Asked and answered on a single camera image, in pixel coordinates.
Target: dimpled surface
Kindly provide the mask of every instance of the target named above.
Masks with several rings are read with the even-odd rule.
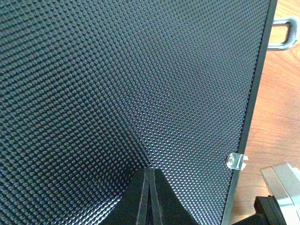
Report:
[[[266,0],[0,6],[0,223],[99,224],[139,167],[220,224]]]

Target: silver object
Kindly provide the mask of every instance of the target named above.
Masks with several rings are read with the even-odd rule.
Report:
[[[262,176],[274,195],[287,225],[300,225],[300,172],[290,164],[262,169]]]
[[[243,170],[246,166],[244,160],[248,160],[248,157],[244,156],[244,154],[231,152],[227,157],[226,164],[230,169]]]
[[[296,17],[288,17],[281,19],[274,19],[273,26],[288,26],[286,39],[282,43],[269,43],[268,50],[287,50],[293,47],[298,40],[299,22]]]

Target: wood grain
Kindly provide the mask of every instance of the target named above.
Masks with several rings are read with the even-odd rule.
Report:
[[[300,0],[278,0],[275,18],[300,17]],[[271,40],[282,38],[272,30]],[[255,213],[256,196],[269,194],[260,170],[288,162],[300,168],[300,41],[284,52],[267,52],[230,224]]]

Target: silver handle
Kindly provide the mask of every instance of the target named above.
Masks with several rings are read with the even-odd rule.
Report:
[[[298,40],[299,22],[296,17],[274,19],[273,26],[288,26],[287,36],[282,43],[269,43],[268,50],[284,51],[293,47]]]

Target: black pointed object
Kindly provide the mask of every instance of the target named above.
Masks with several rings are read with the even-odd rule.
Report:
[[[102,225],[196,225],[160,169],[136,172],[114,210]]]

